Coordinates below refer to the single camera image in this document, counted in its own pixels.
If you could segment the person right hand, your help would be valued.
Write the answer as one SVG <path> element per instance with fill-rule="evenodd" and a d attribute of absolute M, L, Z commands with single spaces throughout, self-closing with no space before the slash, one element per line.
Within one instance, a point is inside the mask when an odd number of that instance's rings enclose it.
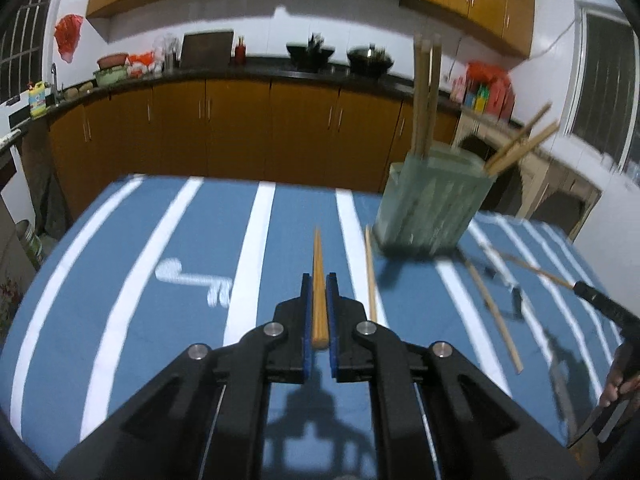
<path fill-rule="evenodd" d="M 633 374 L 625 379 L 621 370 L 611 368 L 608 376 L 606 376 L 605 387 L 600 396 L 599 405 L 601 408 L 607 408 L 621 396 L 630 396 L 628 408 L 631 411 L 638 410 L 639 374 Z"/>

